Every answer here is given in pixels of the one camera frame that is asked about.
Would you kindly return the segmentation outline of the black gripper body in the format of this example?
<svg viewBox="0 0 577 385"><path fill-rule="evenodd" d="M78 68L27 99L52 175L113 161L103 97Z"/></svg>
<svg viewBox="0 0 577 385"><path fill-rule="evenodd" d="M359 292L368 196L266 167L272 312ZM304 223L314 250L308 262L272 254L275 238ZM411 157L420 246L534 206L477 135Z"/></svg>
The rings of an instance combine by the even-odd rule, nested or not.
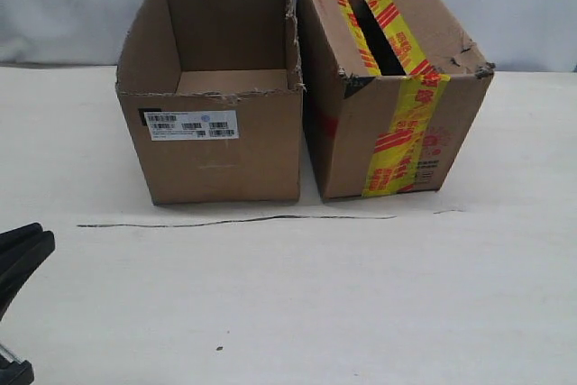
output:
<svg viewBox="0 0 577 385"><path fill-rule="evenodd" d="M31 385L34 382L32 364L17 357L2 344L0 349L0 385Z"/></svg>

